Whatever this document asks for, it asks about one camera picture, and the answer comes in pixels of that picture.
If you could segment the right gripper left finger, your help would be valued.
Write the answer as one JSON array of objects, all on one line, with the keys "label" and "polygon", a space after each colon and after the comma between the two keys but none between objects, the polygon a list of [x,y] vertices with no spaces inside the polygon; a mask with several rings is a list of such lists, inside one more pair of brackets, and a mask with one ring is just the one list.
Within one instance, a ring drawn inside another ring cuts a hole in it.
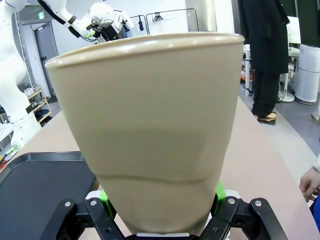
[{"label": "right gripper left finger", "polygon": [[51,216],[53,240],[78,240],[85,229],[95,229],[101,240],[131,240],[115,222],[116,210],[103,191],[98,197],[76,203],[62,199]]}]

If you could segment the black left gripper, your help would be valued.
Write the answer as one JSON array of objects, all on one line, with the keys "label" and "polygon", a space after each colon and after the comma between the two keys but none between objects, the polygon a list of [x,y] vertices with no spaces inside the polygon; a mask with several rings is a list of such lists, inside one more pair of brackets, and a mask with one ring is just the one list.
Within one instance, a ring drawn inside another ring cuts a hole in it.
[{"label": "black left gripper", "polygon": [[99,30],[100,36],[105,41],[113,41],[117,40],[119,37],[119,33],[122,31],[123,23],[122,22],[111,22],[111,23],[100,23],[98,21],[93,21],[87,26],[88,35],[86,36],[87,39],[95,39],[96,31]]}]

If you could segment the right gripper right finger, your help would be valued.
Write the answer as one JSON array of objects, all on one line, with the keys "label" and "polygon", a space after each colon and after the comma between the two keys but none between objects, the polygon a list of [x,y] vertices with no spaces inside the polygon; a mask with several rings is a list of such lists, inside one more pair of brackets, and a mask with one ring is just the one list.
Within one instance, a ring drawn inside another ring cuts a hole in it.
[{"label": "right gripper right finger", "polygon": [[249,240],[286,240],[287,236],[271,205],[264,198],[245,202],[235,190],[218,183],[214,202],[201,240],[228,240],[232,228]]}]

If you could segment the person's left hand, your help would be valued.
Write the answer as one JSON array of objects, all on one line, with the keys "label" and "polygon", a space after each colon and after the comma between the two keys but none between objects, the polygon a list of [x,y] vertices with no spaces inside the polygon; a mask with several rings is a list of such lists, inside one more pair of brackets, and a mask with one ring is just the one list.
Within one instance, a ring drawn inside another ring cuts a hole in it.
[{"label": "person's left hand", "polygon": [[320,194],[320,172],[314,166],[301,177],[299,189],[307,203]]}]

